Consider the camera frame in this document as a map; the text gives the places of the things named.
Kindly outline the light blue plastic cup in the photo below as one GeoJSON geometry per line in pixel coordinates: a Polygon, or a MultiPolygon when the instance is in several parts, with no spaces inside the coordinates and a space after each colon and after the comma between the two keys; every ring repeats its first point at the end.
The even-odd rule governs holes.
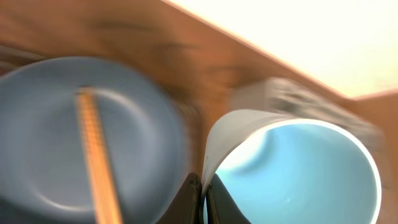
{"type": "Polygon", "coordinates": [[[229,112],[208,134],[203,199],[215,174],[251,223],[375,224],[379,216],[381,179],[372,155],[325,121],[229,112]]]}

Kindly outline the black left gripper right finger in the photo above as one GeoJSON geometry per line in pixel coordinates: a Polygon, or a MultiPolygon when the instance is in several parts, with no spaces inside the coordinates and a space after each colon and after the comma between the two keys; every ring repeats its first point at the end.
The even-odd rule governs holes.
{"type": "Polygon", "coordinates": [[[206,190],[205,223],[251,224],[241,213],[217,174],[213,176],[206,190]]]}

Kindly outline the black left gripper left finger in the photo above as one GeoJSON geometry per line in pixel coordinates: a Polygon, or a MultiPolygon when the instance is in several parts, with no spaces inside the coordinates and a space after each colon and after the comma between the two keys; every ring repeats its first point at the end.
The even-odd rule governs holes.
{"type": "Polygon", "coordinates": [[[200,224],[200,197],[200,178],[195,173],[189,173],[157,224],[200,224]]]}

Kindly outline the wooden chopstick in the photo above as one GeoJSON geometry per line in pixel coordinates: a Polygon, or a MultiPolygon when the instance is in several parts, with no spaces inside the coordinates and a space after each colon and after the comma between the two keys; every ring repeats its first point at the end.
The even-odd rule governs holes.
{"type": "Polygon", "coordinates": [[[99,224],[122,224],[123,218],[94,89],[90,86],[81,87],[76,94],[75,101],[96,222],[99,224]]]}

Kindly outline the dark blue plate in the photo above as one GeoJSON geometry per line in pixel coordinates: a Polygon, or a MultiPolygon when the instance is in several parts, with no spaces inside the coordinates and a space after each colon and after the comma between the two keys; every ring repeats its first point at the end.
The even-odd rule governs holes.
{"type": "Polygon", "coordinates": [[[188,172],[182,119],[142,73],[91,57],[1,78],[1,223],[94,223],[75,97],[93,87],[127,223],[155,223],[188,172]]]}

